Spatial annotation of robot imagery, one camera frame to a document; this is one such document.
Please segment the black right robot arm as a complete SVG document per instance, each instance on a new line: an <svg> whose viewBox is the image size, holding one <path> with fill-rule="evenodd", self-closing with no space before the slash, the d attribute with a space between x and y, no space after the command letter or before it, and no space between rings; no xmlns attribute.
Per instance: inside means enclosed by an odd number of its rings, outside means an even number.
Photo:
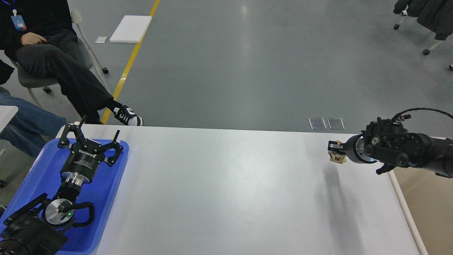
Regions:
<svg viewBox="0 0 453 255"><path fill-rule="evenodd" d="M434 138L421 133L409 132L403 121L411 118L411 108L392 118L378 117L371 121L360 134L345 143L329 141L327 151L330 160L345 163L346 159L358 164L380 162L378 175L399 168L421 168L437 176L453 177L453 143L449 138Z"/></svg>

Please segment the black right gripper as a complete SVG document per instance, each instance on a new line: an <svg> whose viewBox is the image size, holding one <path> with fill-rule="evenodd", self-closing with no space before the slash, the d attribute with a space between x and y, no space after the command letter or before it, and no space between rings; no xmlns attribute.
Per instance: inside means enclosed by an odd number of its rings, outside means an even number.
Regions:
<svg viewBox="0 0 453 255"><path fill-rule="evenodd" d="M377 160L370 158L365 154L365 142L363 135L350 137L346 143L340 141L328 141L328 153L332 157L347 156L352 162L358 164L373 164Z"/></svg>

